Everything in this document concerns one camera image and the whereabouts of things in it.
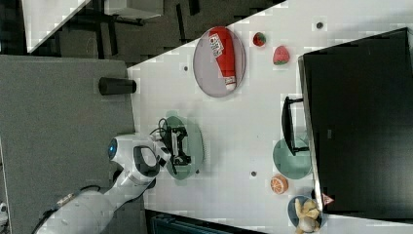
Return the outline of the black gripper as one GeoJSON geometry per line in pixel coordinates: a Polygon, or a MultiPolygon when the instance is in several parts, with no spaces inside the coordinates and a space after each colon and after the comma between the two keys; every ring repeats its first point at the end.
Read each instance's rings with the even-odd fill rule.
{"type": "Polygon", "coordinates": [[[164,143],[170,152],[170,160],[175,166],[187,166],[191,163],[190,156],[179,155],[179,138],[187,136],[188,134],[185,127],[167,128],[164,136],[164,143]]]}

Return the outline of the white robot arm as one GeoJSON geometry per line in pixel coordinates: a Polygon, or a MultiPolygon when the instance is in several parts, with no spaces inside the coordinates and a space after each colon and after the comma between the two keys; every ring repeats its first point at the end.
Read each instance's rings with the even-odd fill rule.
{"type": "Polygon", "coordinates": [[[89,185],[65,196],[44,212],[31,234],[100,234],[119,208],[155,185],[161,169],[176,167],[185,156],[183,144],[197,138],[185,127],[113,137],[108,157],[122,170],[112,187],[100,192],[89,185]]]}

